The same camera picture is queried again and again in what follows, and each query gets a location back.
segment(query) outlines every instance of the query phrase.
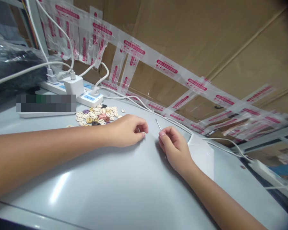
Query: plastic bag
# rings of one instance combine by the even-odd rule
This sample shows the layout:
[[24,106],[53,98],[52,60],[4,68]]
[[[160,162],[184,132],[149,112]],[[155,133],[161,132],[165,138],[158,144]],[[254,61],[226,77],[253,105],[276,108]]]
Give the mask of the plastic bag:
[[[62,59],[53,55],[48,57],[48,61]],[[39,50],[8,43],[0,35],[0,79],[41,63],[45,63],[45,59]],[[17,94],[27,94],[31,88],[45,81],[46,68],[38,68],[0,84],[0,105]]]

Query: gray table surface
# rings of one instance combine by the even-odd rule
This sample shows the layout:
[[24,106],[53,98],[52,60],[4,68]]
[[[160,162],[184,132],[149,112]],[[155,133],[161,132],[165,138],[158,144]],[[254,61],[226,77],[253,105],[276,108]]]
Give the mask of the gray table surface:
[[[134,146],[98,149],[34,178],[0,198],[0,218],[36,229],[217,229],[158,147],[158,117],[126,100],[104,104],[145,118],[149,134]],[[0,112],[0,134],[67,125],[77,125],[74,115],[23,119],[16,107]],[[268,229],[288,229],[288,214],[241,162],[212,148],[214,181]]]

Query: cardboard box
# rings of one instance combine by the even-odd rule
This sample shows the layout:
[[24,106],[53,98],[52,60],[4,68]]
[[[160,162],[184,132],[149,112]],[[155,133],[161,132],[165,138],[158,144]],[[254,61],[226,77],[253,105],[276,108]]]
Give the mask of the cardboard box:
[[260,160],[262,163],[270,167],[283,165],[285,162],[282,162],[280,159],[288,156],[288,144],[278,142],[263,149],[248,152],[247,155],[254,159]]
[[[237,100],[243,101],[263,86],[271,87],[270,93],[253,105],[288,114],[287,5],[277,0],[225,0],[213,4],[193,0],[74,0],[74,5],[87,12],[90,5],[102,10],[104,21],[207,78]],[[116,49],[110,43],[105,49],[102,61],[109,69]],[[75,62],[76,71],[87,67]],[[95,83],[104,75],[101,67],[84,78]],[[128,90],[168,107],[189,89],[140,60]],[[207,97],[195,95],[175,112],[198,122],[225,110]]]

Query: cord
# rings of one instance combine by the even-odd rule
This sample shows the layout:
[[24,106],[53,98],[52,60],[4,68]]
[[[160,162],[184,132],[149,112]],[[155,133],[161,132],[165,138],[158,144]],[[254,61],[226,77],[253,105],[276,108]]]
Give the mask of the cord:
[[68,73],[74,68],[74,49],[73,49],[73,45],[71,43],[70,38],[68,37],[68,35],[65,33],[65,31],[55,22],[55,20],[52,19],[52,17],[46,12],[46,10],[43,8],[43,6],[41,5],[41,3],[36,0],[36,3],[38,4],[38,6],[41,8],[41,10],[46,14],[46,16],[58,27],[58,29],[67,37],[67,40],[69,41],[70,45],[71,45],[71,68],[67,71]]
[[[99,84],[100,82],[102,82],[102,81],[108,76],[109,70],[108,70],[107,67],[106,67],[106,70],[107,70],[106,76],[103,77],[103,78],[101,78],[101,79],[97,82],[98,84]],[[121,94],[121,93],[118,93],[117,91],[115,91],[115,90],[113,90],[113,89],[110,89],[110,88],[107,88],[107,87],[104,87],[104,86],[101,86],[100,88],[103,88],[103,89],[105,89],[105,90],[111,91],[111,92],[113,92],[113,93],[115,93],[115,94],[117,94],[117,95],[120,96],[120,97],[104,96],[104,98],[110,98],[110,99],[123,99],[123,98],[126,98],[126,99],[128,99],[129,101],[131,101],[132,103],[134,103],[135,105],[137,105],[138,107],[140,107],[141,109],[144,109],[144,110],[147,110],[148,112],[151,112],[151,113],[153,113],[153,114],[156,114],[156,115],[162,117],[163,119],[166,119],[166,120],[168,120],[169,122],[171,122],[171,123],[179,126],[181,129],[183,129],[183,130],[185,130],[187,133],[191,134],[191,136],[193,135],[193,132],[192,132],[190,129],[188,129],[187,127],[185,127],[184,125],[176,122],[175,120],[173,120],[173,119],[171,119],[171,118],[163,117],[162,115],[157,114],[157,113],[151,111],[151,110],[141,101],[141,99],[140,99],[139,97],[137,97],[137,96],[125,96],[125,95],[123,95],[123,94]],[[136,98],[136,99],[144,106],[144,108],[143,108],[142,106],[140,106],[138,103],[136,103],[135,101],[131,100],[131,99],[130,99],[131,97]],[[234,143],[232,140],[230,140],[230,139],[226,139],[226,138],[204,138],[204,137],[202,137],[201,139],[203,139],[203,140],[220,139],[220,140],[230,141],[230,142],[232,142],[232,143],[238,148],[241,156],[239,156],[239,155],[237,155],[237,154],[235,154],[235,153],[233,153],[233,152],[231,152],[231,151],[228,151],[228,150],[226,150],[226,149],[223,149],[223,148],[219,147],[218,145],[216,145],[216,144],[214,144],[214,143],[211,143],[211,142],[208,142],[208,141],[206,141],[206,142],[207,142],[208,144],[213,145],[213,146],[215,146],[215,147],[217,147],[217,148],[219,148],[219,149],[221,149],[221,150],[223,150],[223,151],[225,151],[225,152],[227,152],[227,153],[230,153],[230,154],[232,154],[232,155],[234,155],[234,156],[236,156],[236,157],[244,157],[244,158],[247,159],[248,161],[252,162],[250,159],[248,159],[248,158],[243,154],[243,152],[241,151],[241,149],[239,148],[239,146],[238,146],[236,143]]]
[[49,62],[49,61],[48,61],[48,58],[47,58],[47,55],[45,54],[45,51],[44,51],[44,49],[42,48],[41,40],[39,39],[38,34],[37,34],[37,29],[36,29],[35,24],[34,24],[34,21],[33,21],[33,17],[32,17],[32,12],[31,12],[31,8],[30,8],[29,0],[26,0],[26,2],[27,2],[27,7],[28,7],[29,15],[30,15],[30,18],[31,18],[33,30],[34,30],[34,33],[36,34],[36,38],[37,38],[37,42],[38,42],[38,45],[39,45],[39,49],[40,49],[41,52],[43,53],[43,56],[45,57],[46,62]]
[[108,69],[108,67],[107,67],[103,62],[100,62],[100,63],[106,68],[107,74],[106,74],[103,78],[101,78],[98,82],[96,82],[95,87],[98,86],[103,80],[105,80],[105,79],[109,76],[109,69]]
[[42,64],[39,64],[39,65],[32,66],[32,67],[27,68],[27,69],[25,69],[25,70],[23,70],[23,71],[14,73],[14,74],[12,74],[12,75],[10,75],[10,76],[4,77],[4,78],[0,79],[0,84],[3,83],[3,82],[8,81],[8,80],[10,80],[10,79],[13,79],[13,78],[15,78],[15,77],[18,77],[18,76],[20,76],[20,75],[22,75],[22,74],[28,73],[28,72],[30,72],[30,71],[32,71],[32,70],[38,69],[38,68],[40,68],[40,67],[43,67],[43,66],[46,66],[46,65],[54,65],[54,64],[65,65],[65,66],[67,66],[69,69],[71,69],[71,66],[67,65],[67,64],[64,63],[64,62],[58,62],[58,61],[46,62],[46,63],[42,63]]
[[247,159],[248,161],[250,161],[250,162],[252,162],[249,158],[247,158],[244,154],[243,154],[243,152],[242,152],[242,150],[239,148],[239,146],[235,143],[235,142],[233,142],[232,140],[230,140],[230,139],[226,139],[226,138],[218,138],[218,137],[212,137],[212,138],[206,138],[206,137],[201,137],[203,140],[226,140],[226,141],[230,141],[230,142],[232,142],[236,147],[237,147],[237,149],[238,149],[238,151],[240,152],[240,154],[241,154],[241,156],[242,157],[244,157],[245,159]]
[[30,28],[31,28],[31,31],[32,31],[32,35],[33,35],[33,37],[34,37],[35,46],[36,46],[36,48],[38,49],[38,48],[39,48],[39,45],[38,45],[37,40],[36,40],[35,32],[34,32],[34,29],[33,29],[33,27],[32,27],[32,22],[31,22],[29,13],[28,13],[28,11],[27,11],[26,4],[25,4],[24,0],[21,0],[21,2],[22,2],[22,5],[23,5],[23,8],[24,8],[24,10],[25,10],[25,12],[26,12],[26,14],[27,14],[27,17],[28,17],[28,21],[29,21],[29,24],[30,24]]

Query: power strip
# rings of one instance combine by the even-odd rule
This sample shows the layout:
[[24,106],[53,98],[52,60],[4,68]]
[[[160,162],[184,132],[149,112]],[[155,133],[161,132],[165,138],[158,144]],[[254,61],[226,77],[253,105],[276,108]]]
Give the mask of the power strip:
[[[58,82],[57,84],[52,84],[47,81],[44,81],[40,84],[40,87],[56,93],[56,94],[66,94],[66,89],[64,83]],[[84,93],[76,98],[76,101],[80,104],[86,105],[88,107],[96,107],[103,101],[103,95],[99,94],[98,96],[92,96],[90,93],[92,92],[91,89],[84,87]]]

